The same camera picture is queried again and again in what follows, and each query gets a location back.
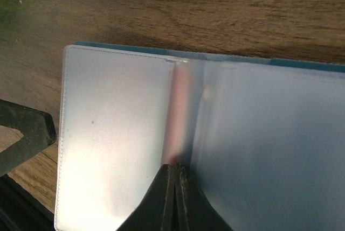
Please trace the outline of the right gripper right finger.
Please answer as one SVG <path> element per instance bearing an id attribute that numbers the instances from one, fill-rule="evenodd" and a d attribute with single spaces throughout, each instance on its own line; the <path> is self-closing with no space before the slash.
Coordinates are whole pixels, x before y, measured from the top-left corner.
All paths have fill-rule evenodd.
<path id="1" fill-rule="evenodd" d="M 176 164 L 175 230 L 232 230 L 211 206 L 189 167 Z"/>

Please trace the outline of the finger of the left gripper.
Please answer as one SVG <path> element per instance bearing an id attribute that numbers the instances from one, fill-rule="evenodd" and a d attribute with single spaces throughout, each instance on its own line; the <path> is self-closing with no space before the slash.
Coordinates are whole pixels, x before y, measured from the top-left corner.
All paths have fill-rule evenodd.
<path id="1" fill-rule="evenodd" d="M 1 100 L 1 126 L 16 129 L 23 135 L 1 152 L 1 176 L 57 140 L 51 114 L 6 100 Z"/>

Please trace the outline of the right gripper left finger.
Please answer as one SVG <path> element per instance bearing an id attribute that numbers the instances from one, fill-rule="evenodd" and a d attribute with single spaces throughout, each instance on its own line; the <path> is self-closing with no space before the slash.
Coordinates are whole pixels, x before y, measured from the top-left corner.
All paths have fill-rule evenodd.
<path id="1" fill-rule="evenodd" d="M 162 165 L 137 208 L 118 230 L 174 230 L 175 167 Z"/>

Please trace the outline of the red card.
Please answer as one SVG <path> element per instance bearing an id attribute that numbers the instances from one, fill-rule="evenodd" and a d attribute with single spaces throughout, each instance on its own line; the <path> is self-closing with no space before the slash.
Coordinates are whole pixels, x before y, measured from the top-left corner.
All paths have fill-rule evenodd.
<path id="1" fill-rule="evenodd" d="M 167 125 L 165 131 L 165 151 L 162 162 L 174 165 L 184 151 L 187 136 L 188 100 L 189 100 L 189 71 L 176 66 L 173 70 Z"/>

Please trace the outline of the blue leather card holder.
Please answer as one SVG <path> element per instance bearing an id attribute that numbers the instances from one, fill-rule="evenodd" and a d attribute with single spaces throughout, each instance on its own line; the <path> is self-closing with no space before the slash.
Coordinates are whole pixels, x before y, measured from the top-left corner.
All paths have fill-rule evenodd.
<path id="1" fill-rule="evenodd" d="M 176 66 L 176 164 L 233 230 L 344 230 L 343 65 L 83 42 L 64 50 L 56 230 L 118 230 L 170 165 Z"/>

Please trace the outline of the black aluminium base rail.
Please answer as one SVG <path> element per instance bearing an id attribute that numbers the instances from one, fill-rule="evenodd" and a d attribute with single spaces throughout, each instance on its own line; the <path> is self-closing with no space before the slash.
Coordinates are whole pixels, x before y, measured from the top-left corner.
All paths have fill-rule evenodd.
<path id="1" fill-rule="evenodd" d="M 7 174 L 1 177 L 1 230 L 54 230 L 54 215 Z"/>

